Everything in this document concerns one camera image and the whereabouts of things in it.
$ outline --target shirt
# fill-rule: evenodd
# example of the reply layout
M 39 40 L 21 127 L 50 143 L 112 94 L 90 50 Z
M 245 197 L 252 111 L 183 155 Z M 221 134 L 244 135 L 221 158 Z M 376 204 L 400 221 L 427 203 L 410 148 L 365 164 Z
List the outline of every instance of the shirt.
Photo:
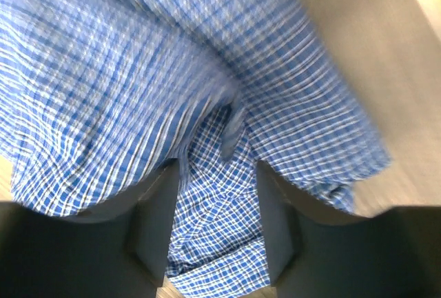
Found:
M 0 95 L 12 194 L 38 212 L 179 158 L 167 276 L 186 297 L 269 284 L 257 159 L 347 211 L 389 162 L 299 0 L 0 0 Z

